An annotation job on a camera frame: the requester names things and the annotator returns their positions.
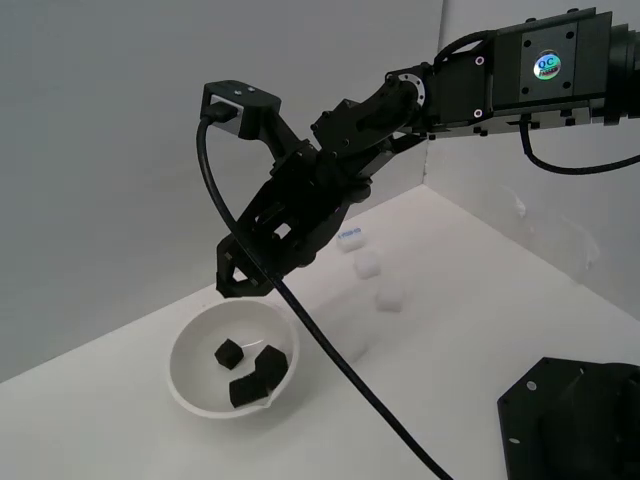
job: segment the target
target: black cable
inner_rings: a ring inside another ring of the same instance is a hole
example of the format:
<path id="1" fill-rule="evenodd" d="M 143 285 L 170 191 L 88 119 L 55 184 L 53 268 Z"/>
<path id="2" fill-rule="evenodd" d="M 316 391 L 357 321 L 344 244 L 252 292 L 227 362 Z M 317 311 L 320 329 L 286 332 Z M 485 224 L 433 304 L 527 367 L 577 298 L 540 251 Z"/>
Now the black cable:
<path id="1" fill-rule="evenodd" d="M 207 155 L 207 128 L 215 121 L 215 118 L 204 117 L 198 125 L 196 134 L 196 148 L 198 151 L 198 163 L 202 172 L 202 178 L 207 186 L 209 195 L 213 204 L 218 209 L 222 220 L 235 237 L 240 247 L 245 251 L 247 257 L 255 264 L 256 268 L 264 277 L 274 286 L 274 288 L 282 295 L 282 298 L 289 304 L 294 313 L 300 318 L 302 324 L 309 330 L 311 336 L 320 345 L 322 350 L 335 363 L 340 371 L 349 379 L 354 387 L 362 394 L 369 404 L 378 412 L 389 426 L 398 434 L 411 451 L 431 470 L 440 480 L 453 480 L 447 472 L 445 472 L 436 461 L 420 446 L 420 444 L 411 436 L 404 428 L 400 421 L 391 413 L 391 411 L 380 401 L 378 397 L 371 391 L 367 384 L 358 376 L 358 374 L 345 361 L 340 353 L 333 347 L 329 339 L 322 333 L 322 330 L 315 324 L 311 316 L 307 313 L 298 299 L 293 295 L 291 290 L 281 280 L 280 275 L 274 274 L 265 265 L 261 255 L 258 253 L 254 245 L 245 232 L 238 226 L 233 215 L 229 211 L 224 202 L 220 191 L 216 186 L 215 180 L 211 173 L 209 158 Z"/>
<path id="2" fill-rule="evenodd" d="M 640 162 L 640 155 L 636 155 L 635 157 L 620 160 L 619 162 L 595 165 L 593 167 L 558 167 L 557 165 L 551 165 L 543 162 L 534 155 L 533 148 L 531 147 L 531 139 L 529 138 L 529 123 L 524 119 L 520 121 L 520 139 L 522 140 L 524 154 L 531 160 L 531 163 L 547 172 L 557 173 L 558 175 L 594 175 L 596 173 L 619 170 Z"/>
<path id="3" fill-rule="evenodd" d="M 487 42 L 493 38 L 494 34 L 495 30 L 482 30 L 481 32 L 470 33 L 469 35 L 459 38 L 440 50 L 438 55 L 433 59 L 434 66 L 444 62 L 450 55 L 453 55 L 461 48 L 471 45 L 472 43 L 481 42 L 471 49 L 472 52 L 482 50 Z"/>

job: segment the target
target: black cube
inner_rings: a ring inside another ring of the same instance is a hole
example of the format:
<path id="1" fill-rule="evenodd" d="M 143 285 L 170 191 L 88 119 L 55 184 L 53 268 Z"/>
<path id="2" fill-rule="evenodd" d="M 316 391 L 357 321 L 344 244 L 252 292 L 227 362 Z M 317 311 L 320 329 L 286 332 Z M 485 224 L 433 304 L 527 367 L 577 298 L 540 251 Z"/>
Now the black cube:
<path id="1" fill-rule="evenodd" d="M 255 372 L 229 383 L 229 399 L 235 408 L 253 403 L 268 395 L 267 386 Z"/>
<path id="2" fill-rule="evenodd" d="M 256 375 L 260 377 L 269 390 L 275 389 L 287 374 L 289 363 L 287 356 L 271 345 L 256 357 Z"/>
<path id="3" fill-rule="evenodd" d="M 229 370 L 233 370 L 244 358 L 242 347 L 228 338 L 216 350 L 215 355 L 218 363 Z"/>

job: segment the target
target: black metal bracket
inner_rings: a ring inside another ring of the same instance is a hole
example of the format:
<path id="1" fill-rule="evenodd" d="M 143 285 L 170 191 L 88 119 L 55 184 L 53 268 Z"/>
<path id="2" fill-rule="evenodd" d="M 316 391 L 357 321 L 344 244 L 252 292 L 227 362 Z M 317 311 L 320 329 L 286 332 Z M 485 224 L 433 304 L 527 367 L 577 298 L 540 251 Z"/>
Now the black metal bracket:
<path id="1" fill-rule="evenodd" d="M 540 360 L 498 401 L 509 479 L 640 478 L 639 372 Z"/>

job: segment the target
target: white wall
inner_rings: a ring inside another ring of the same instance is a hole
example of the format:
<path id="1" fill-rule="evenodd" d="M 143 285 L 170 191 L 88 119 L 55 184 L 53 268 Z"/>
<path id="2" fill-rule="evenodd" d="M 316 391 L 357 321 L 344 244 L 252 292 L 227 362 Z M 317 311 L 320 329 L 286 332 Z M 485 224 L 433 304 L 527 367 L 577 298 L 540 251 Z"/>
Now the white wall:
<path id="1" fill-rule="evenodd" d="M 446 0 L 442 44 L 467 33 L 543 18 L 572 7 L 614 12 L 640 30 L 637 0 Z M 640 153 L 640 122 L 534 132 L 539 157 L 595 165 Z M 577 281 L 640 318 L 640 166 L 594 177 L 538 170 L 519 136 L 438 140 L 429 145 L 425 183 Z M 526 206 L 520 218 L 518 200 Z"/>
<path id="2" fill-rule="evenodd" d="M 0 381 L 215 279 L 226 234 L 194 137 L 202 85 L 252 82 L 309 136 L 323 109 L 437 50 L 442 0 L 0 3 Z M 210 135 L 239 213 L 259 143 Z M 422 182 L 385 168 L 369 205 Z"/>

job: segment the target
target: qc logo sticker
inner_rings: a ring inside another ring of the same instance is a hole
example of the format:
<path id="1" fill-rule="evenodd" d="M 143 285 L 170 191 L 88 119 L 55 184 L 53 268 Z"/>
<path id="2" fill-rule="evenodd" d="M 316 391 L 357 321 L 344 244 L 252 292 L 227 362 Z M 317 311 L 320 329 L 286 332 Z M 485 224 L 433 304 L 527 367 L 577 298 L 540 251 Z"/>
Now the qc logo sticker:
<path id="1" fill-rule="evenodd" d="M 551 50 L 546 50 L 540 54 L 540 58 L 536 60 L 533 67 L 533 74 L 540 80 L 551 80 L 562 68 L 560 57 Z"/>

